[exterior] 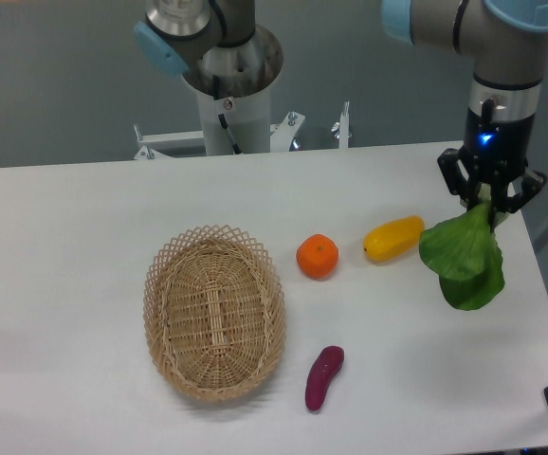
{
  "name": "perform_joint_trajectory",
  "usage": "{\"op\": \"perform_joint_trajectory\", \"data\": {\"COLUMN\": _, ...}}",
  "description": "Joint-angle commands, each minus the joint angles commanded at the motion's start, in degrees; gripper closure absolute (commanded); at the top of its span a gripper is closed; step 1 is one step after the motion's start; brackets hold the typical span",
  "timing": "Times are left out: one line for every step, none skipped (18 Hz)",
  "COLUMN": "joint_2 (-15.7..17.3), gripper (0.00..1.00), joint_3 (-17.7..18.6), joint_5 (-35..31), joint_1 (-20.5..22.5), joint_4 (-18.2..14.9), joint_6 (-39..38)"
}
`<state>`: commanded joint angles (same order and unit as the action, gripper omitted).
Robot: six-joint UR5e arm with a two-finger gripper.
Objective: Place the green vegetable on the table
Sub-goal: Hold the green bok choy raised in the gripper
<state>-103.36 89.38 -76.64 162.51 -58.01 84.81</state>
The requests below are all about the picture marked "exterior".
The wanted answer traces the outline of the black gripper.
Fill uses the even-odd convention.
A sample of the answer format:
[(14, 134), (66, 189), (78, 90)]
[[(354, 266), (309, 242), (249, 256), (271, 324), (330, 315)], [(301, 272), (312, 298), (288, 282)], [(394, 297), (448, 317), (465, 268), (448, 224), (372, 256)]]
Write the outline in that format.
[[(466, 130), (460, 149), (447, 148), (437, 158), (448, 191), (460, 198), (466, 209), (481, 202), (481, 184), (493, 184), (498, 176), (505, 189), (497, 209), (497, 225), (521, 210), (541, 193), (548, 182), (545, 173), (525, 170), (526, 153), (535, 116), (516, 121), (481, 124), (481, 117), (467, 110)], [(509, 194), (517, 178), (518, 192)]]

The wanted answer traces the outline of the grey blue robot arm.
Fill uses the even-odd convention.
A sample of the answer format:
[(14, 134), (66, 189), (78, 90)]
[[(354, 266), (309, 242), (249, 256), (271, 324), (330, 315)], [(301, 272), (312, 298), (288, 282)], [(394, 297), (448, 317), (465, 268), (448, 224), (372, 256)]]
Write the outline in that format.
[[(439, 168), (468, 208), (489, 222), (520, 210), (546, 183), (526, 151), (548, 54), (548, 1), (386, 1), (382, 25), (395, 39), (450, 49), (474, 61), (466, 132)], [(194, 91), (209, 155), (272, 150), (269, 88), (283, 51), (255, 20), (251, 1), (150, 1), (134, 28), (161, 72)]]

